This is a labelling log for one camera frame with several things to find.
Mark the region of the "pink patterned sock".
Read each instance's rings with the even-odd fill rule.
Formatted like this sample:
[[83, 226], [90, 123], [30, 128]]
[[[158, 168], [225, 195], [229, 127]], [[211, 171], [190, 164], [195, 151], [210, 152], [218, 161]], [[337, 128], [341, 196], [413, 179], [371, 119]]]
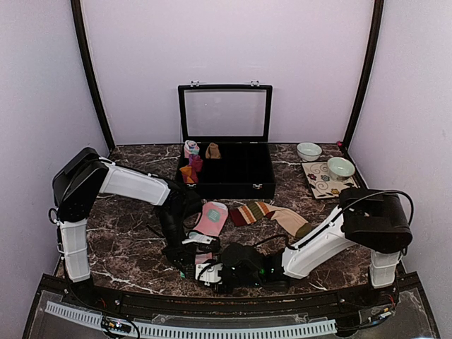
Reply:
[[[196, 230], [206, 235], [218, 236], [220, 252], [220, 233], [222, 232], [227, 217], [228, 209], [225, 204], [218, 202], [207, 202], [203, 205], [202, 210], [195, 222], [195, 226], [190, 231]], [[211, 259], [205, 261], [204, 263], [219, 263], [215, 258], [218, 253], [211, 254]], [[185, 276], [189, 279], [196, 280], [195, 274], [185, 274]]]

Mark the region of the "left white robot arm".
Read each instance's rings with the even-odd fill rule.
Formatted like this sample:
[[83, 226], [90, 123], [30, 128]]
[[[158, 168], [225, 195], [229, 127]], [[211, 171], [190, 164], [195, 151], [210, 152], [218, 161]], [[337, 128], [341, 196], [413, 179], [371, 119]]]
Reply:
[[113, 194], [143, 201], [154, 206], [167, 246], [163, 253], [187, 278], [205, 285], [219, 284], [222, 264], [208, 261], [197, 264], [196, 256], [216, 252], [219, 241], [194, 232], [187, 235], [184, 221], [202, 209], [202, 200], [184, 184], [131, 169], [100, 156], [93, 148], [84, 148], [52, 180], [54, 207], [48, 212], [56, 225], [58, 250], [64, 257], [65, 276], [75, 283], [71, 294], [85, 308], [100, 301], [100, 293], [87, 280], [87, 224], [96, 198]]

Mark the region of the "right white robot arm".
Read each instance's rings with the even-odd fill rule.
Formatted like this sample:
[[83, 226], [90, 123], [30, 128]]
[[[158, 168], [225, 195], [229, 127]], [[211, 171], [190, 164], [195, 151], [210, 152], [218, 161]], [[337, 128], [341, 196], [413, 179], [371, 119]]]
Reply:
[[290, 279], [304, 279], [330, 258], [360, 245], [371, 252], [370, 283], [361, 289], [360, 299], [376, 306], [395, 282], [396, 266], [412, 242], [414, 213], [405, 213], [402, 197], [411, 200], [399, 190], [349, 188], [318, 227], [275, 254], [265, 256], [255, 246], [231, 243], [220, 255], [217, 291], [243, 286], [286, 290]]

